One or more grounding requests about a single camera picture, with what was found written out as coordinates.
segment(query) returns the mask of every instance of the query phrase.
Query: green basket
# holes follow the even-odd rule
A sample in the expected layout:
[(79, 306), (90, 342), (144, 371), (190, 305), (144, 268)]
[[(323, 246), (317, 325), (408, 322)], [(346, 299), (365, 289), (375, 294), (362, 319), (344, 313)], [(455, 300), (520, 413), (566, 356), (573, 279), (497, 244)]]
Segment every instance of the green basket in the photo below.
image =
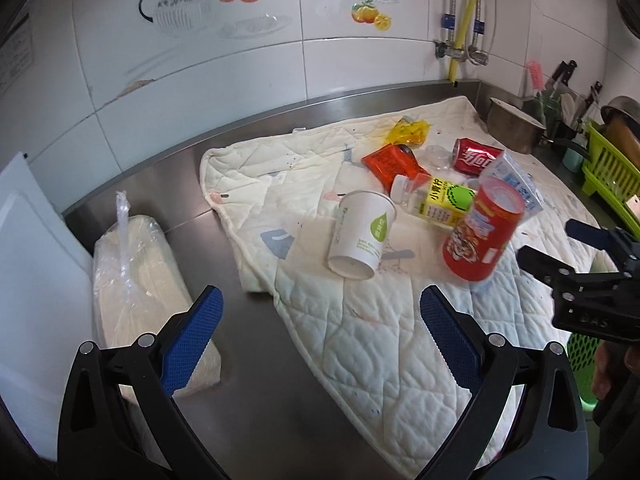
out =
[(596, 363), (593, 360), (600, 340), (585, 335), (571, 334), (566, 346), (567, 357), (574, 372), (575, 383), (585, 412), (592, 412), (598, 399), (591, 391), (591, 381)]
[(591, 121), (586, 129), (590, 160), (585, 159), (582, 165), (582, 191), (589, 196), (598, 192), (622, 218), (631, 234), (640, 238), (640, 221), (625, 204), (633, 195), (640, 196), (640, 171), (599, 134), (595, 126), (597, 124)]

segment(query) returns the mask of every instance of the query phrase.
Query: white bottle cap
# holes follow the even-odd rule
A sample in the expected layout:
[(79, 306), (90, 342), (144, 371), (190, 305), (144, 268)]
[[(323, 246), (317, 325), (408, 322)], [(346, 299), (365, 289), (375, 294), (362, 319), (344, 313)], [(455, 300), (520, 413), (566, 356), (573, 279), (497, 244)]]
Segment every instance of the white bottle cap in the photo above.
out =
[(404, 175), (396, 175), (393, 184), (391, 185), (391, 191), (389, 192), (389, 198), (391, 202), (399, 204), (404, 198), (404, 186), (409, 182), (409, 177)]

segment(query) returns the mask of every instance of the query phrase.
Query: green lime graphic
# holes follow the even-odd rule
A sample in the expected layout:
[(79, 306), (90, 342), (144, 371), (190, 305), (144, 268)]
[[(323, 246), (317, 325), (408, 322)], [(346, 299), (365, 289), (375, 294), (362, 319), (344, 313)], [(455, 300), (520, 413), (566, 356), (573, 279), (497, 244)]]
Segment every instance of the green lime graphic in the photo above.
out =
[(449, 202), (460, 211), (468, 211), (475, 195), (475, 191), (462, 186), (451, 186), (447, 189)]
[(386, 213), (371, 222), (371, 235), (379, 242), (386, 238)]

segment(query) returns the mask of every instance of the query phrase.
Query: blue gripper pad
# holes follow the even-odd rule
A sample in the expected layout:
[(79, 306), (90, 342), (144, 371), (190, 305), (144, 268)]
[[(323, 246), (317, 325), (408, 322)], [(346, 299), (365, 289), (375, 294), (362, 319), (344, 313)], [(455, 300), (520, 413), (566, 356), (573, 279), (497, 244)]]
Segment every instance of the blue gripper pad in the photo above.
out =
[(189, 382), (200, 356), (222, 318), (223, 305), (222, 292), (213, 287), (200, 299), (195, 313), (164, 355), (160, 381), (169, 397)]
[(435, 285), (423, 290), (420, 315), (458, 386), (475, 395), (482, 385), (480, 356), (454, 318), (453, 307), (436, 291)]
[(564, 230), (570, 238), (600, 251), (608, 251), (611, 248), (609, 233), (603, 229), (571, 219), (564, 226)]

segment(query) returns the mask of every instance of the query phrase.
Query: white cutting board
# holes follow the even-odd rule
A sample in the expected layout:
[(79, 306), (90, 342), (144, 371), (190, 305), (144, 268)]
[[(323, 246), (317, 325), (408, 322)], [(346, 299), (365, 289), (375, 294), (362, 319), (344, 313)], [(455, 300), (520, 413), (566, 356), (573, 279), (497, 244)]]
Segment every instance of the white cutting board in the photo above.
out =
[(49, 460), (78, 345), (95, 339), (92, 272), (19, 153), (0, 174), (0, 396)]

